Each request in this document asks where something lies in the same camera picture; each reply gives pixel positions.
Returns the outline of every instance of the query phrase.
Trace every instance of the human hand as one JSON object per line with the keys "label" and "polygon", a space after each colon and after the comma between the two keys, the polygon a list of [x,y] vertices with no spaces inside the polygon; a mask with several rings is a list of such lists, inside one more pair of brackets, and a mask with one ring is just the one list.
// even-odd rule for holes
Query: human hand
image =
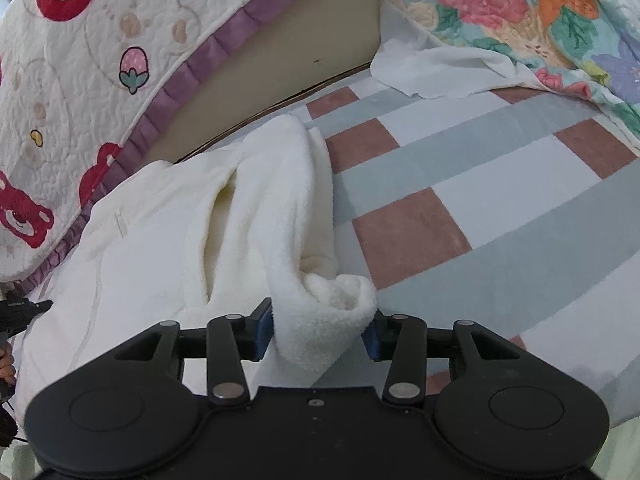
{"label": "human hand", "polygon": [[4,349],[0,349],[0,379],[4,379],[11,386],[15,386],[14,348],[7,343]]}

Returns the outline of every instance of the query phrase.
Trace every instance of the beige mattress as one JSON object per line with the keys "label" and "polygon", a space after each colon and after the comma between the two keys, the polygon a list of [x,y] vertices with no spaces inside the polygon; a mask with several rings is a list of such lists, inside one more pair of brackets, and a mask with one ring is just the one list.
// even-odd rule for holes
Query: beige mattress
{"label": "beige mattress", "polygon": [[146,154],[175,162],[235,124],[371,61],[380,0],[298,0],[198,89]]}

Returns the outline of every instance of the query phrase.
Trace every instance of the floral quilt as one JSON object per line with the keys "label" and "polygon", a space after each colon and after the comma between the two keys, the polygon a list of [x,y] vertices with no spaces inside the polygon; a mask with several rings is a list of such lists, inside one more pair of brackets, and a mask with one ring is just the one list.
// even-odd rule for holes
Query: floral quilt
{"label": "floral quilt", "polygon": [[454,46],[494,50],[605,107],[640,140],[640,0],[389,0]]}

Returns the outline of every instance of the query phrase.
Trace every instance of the white fleece blanket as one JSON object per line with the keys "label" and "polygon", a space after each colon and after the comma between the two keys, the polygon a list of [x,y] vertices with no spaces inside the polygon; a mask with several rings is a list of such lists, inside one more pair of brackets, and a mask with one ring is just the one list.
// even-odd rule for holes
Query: white fleece blanket
{"label": "white fleece blanket", "polygon": [[[150,325],[183,328],[249,314],[273,299],[275,338],[248,381],[311,384],[374,315],[373,284],[337,276],[332,173],[317,129],[274,118],[241,144],[172,166],[155,162],[94,208],[54,271],[22,347],[14,406],[22,423],[48,384]],[[184,383],[206,390],[204,361]]]}

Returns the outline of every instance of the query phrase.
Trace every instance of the bed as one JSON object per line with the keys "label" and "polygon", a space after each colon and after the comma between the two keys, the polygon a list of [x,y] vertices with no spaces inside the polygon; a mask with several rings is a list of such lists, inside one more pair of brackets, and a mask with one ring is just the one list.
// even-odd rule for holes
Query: bed
{"label": "bed", "polygon": [[[637,478],[633,133],[578,98],[584,86],[573,96],[542,91],[579,83],[565,73],[560,84],[546,71],[535,88],[423,99],[367,66],[354,70],[378,48],[378,1],[298,0],[200,85],[137,165],[215,150],[283,113],[318,127],[334,170],[342,271],[372,279],[385,312],[439,327],[475,319],[588,384],[616,426],[594,469]],[[438,32],[442,21],[411,0],[387,1]],[[479,44],[497,52],[493,40]],[[39,280],[31,297],[46,297],[54,280]],[[594,344],[602,334],[615,344]],[[355,345],[317,384],[380,386],[385,373]],[[445,363],[429,374],[431,392],[446,386]]]}
{"label": "bed", "polygon": [[[615,124],[577,98],[524,88],[408,97],[363,69],[209,149],[282,113],[326,138],[341,271],[372,277],[386,313],[478,320],[594,388],[618,426],[594,470],[636,478],[639,404],[622,392],[636,391],[640,349],[592,343],[631,340],[638,316],[628,207],[640,205],[640,161]],[[438,392],[446,362],[429,366]],[[317,386],[380,387],[385,373],[354,347]]]}

